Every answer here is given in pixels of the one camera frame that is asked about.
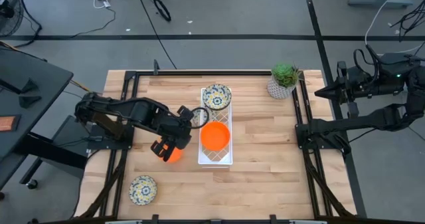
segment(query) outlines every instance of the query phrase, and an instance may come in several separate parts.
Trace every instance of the gray floor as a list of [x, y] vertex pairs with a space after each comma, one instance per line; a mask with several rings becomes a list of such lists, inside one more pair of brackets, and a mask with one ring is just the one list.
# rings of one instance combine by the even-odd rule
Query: gray floor
[[[155, 14], [155, 7], [143, 0], [157, 32], [162, 35], [191, 34], [281, 34], [313, 35], [305, 0], [162, 0], [173, 21], [165, 22]], [[376, 9], [354, 8], [347, 0], [313, 0], [323, 35], [364, 35]], [[370, 35], [393, 35], [387, 23], [397, 21], [422, 0], [413, 0], [407, 10], [384, 10]], [[25, 0], [31, 14], [44, 29], [42, 35], [73, 35], [101, 27], [112, 18], [107, 10], [96, 10], [93, 0]], [[110, 0], [116, 21], [91, 35], [152, 35], [147, 16], [139, 0]], [[425, 25], [412, 31], [423, 35]], [[32, 34], [24, 20], [16, 35]], [[315, 41], [275, 40], [207, 40], [163, 41], [179, 68], [270, 68], [277, 62], [292, 62], [300, 68], [322, 69]], [[378, 53], [403, 51], [419, 42], [370, 42]], [[326, 41], [327, 56], [334, 72], [338, 60], [353, 65], [352, 52], [362, 49], [363, 42]], [[37, 41], [23, 48], [50, 63], [70, 70], [74, 79], [92, 90], [102, 91], [110, 69], [147, 69], [153, 59], [161, 68], [171, 63], [157, 41]], [[425, 56], [425, 49], [420, 52]], [[75, 87], [67, 90], [83, 94]], [[362, 114], [393, 102], [404, 102], [405, 95], [380, 96], [358, 100]], [[72, 113], [78, 99], [61, 94], [34, 128], [34, 132], [52, 137], [63, 120]], [[412, 128], [421, 134], [425, 120]], [[363, 130], [349, 132], [354, 138]], [[425, 143], [410, 130], [397, 133], [375, 131], [353, 143], [353, 155], [368, 217], [425, 221]], [[0, 222], [26, 223], [68, 218], [75, 206], [79, 179], [43, 164], [35, 174], [40, 185], [28, 190], [17, 185], [31, 164], [30, 157], [5, 186], [6, 200], [0, 202]]]

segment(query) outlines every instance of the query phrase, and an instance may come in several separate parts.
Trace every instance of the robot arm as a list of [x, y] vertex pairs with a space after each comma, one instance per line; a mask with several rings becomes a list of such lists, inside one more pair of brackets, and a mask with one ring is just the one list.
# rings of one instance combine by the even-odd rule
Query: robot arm
[[[420, 58], [406, 54], [396, 54], [388, 58], [385, 54], [379, 60], [379, 75], [376, 80], [366, 75], [357, 66], [348, 68], [344, 62], [338, 62], [338, 77], [334, 83], [315, 92], [316, 96], [347, 103], [349, 118], [325, 121], [312, 119], [309, 124], [296, 126], [300, 144], [318, 143], [320, 146], [341, 148], [346, 154], [350, 152], [349, 144], [340, 131], [361, 128], [397, 131], [409, 127], [413, 121], [424, 116], [425, 109], [425, 67], [420, 66]], [[405, 104], [391, 104], [375, 110], [366, 116], [359, 116], [356, 98], [382, 94], [398, 94], [404, 84], [408, 87]], [[406, 112], [400, 115], [399, 108]]]
[[[174, 148], [182, 150], [191, 140], [191, 119], [193, 111], [181, 106], [177, 111], [179, 116], [169, 111], [166, 105], [149, 98], [132, 98], [121, 101], [104, 98], [96, 93], [87, 93], [75, 107], [75, 116], [83, 124], [95, 122], [103, 128], [109, 138], [119, 142], [126, 138], [126, 125], [141, 128], [161, 136], [161, 141], [154, 141], [152, 151], [166, 162]], [[112, 121], [107, 115], [117, 116], [118, 121]]]

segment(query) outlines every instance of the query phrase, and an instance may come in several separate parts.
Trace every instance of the potted plant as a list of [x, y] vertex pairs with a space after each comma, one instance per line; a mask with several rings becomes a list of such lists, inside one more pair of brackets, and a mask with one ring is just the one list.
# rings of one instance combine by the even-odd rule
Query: potted plant
[[288, 64], [277, 64], [272, 69], [272, 77], [267, 84], [267, 91], [273, 98], [283, 99], [291, 96], [298, 83], [301, 71]]

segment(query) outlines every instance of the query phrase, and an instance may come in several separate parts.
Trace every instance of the wooden table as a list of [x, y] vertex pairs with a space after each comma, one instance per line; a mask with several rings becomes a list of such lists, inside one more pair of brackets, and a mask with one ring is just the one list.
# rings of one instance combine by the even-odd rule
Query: wooden table
[[[124, 70], [108, 73], [104, 96], [120, 98], [124, 73]], [[305, 70], [304, 74], [313, 116], [331, 120], [328, 100], [313, 93], [324, 86], [321, 71]], [[270, 97], [266, 90], [269, 78], [141, 77], [137, 97], [162, 102], [174, 113], [182, 104], [188, 108], [199, 106], [202, 87], [213, 83], [229, 86], [232, 89], [233, 165], [227, 170], [200, 167], [198, 130], [192, 131], [191, 143], [184, 149], [181, 160], [175, 164], [164, 163], [150, 150], [157, 136], [136, 129], [133, 148], [127, 157], [118, 218], [151, 219], [153, 214], [159, 214], [160, 219], [269, 219], [270, 214], [276, 214], [278, 219], [312, 219], [304, 162], [294, 130], [294, 103], [292, 98]], [[304, 107], [301, 109], [306, 121]], [[103, 188], [109, 153], [102, 150], [88, 162], [76, 215], [84, 212]], [[321, 157], [329, 188], [347, 210], [355, 213], [341, 154], [337, 150], [321, 150]], [[158, 184], [157, 197], [147, 206], [136, 206], [128, 197], [129, 184], [139, 175], [149, 175]], [[317, 185], [316, 190], [324, 215]], [[111, 213], [114, 192], [113, 187], [107, 213]]]

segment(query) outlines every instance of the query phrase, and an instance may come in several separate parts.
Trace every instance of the patterned ceramic bowl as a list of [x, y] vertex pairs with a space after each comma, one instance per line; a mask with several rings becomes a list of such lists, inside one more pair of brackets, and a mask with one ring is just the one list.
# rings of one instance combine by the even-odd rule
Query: patterned ceramic bowl
[[151, 203], [157, 195], [157, 184], [152, 177], [142, 175], [131, 182], [128, 193], [134, 204], [147, 205]]
[[[204, 111], [203, 113], [203, 119], [202, 121], [205, 122], [205, 120], [207, 119], [207, 113]], [[212, 121], [216, 121], [216, 116], [217, 113], [214, 110], [208, 110], [208, 113], [210, 114], [210, 119], [208, 120], [208, 122], [212, 122]], [[192, 126], [200, 126], [201, 125], [201, 110], [195, 110], [193, 112], [193, 118], [191, 120], [192, 122]]]
[[223, 84], [213, 84], [205, 88], [202, 99], [208, 108], [222, 110], [230, 104], [232, 93]]

